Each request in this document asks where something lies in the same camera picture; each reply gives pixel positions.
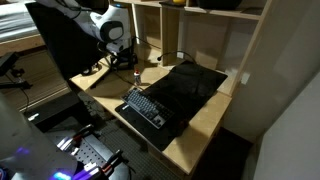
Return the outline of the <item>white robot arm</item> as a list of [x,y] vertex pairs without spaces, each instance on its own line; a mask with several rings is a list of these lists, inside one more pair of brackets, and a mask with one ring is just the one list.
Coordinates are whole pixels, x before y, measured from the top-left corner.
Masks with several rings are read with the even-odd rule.
[[98,13],[77,0],[35,0],[28,10],[61,70],[80,73],[97,63],[97,43],[115,54],[132,45],[129,11],[120,5]]

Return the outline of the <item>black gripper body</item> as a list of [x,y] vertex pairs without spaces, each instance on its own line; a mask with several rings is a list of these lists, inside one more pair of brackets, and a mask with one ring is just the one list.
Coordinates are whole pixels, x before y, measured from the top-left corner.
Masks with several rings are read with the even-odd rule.
[[123,51],[117,55],[112,54],[110,60],[111,69],[114,71],[132,70],[138,63],[137,55],[129,51]]

